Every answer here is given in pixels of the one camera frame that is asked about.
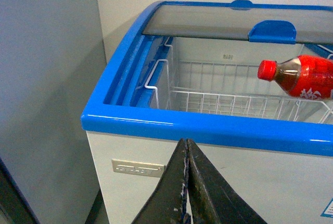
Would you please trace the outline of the camera left gripper finger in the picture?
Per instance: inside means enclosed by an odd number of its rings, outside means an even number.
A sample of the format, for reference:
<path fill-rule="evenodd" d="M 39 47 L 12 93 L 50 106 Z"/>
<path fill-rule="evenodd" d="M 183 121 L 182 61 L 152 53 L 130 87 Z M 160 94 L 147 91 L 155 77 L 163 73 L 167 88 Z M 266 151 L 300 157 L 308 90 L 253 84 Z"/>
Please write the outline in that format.
<path fill-rule="evenodd" d="M 189 223 L 188 180 L 188 143 L 181 139 L 154 192 L 132 223 Z"/>

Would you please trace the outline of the finger of the camera right gripper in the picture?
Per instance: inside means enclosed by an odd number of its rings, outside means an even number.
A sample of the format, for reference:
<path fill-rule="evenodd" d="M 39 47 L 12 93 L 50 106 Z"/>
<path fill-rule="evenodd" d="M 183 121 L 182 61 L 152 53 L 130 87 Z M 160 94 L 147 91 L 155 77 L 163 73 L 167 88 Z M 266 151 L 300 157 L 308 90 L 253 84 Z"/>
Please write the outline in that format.
<path fill-rule="evenodd" d="M 266 223 L 236 193 L 197 144 L 191 139 L 187 144 L 193 223 Z"/>

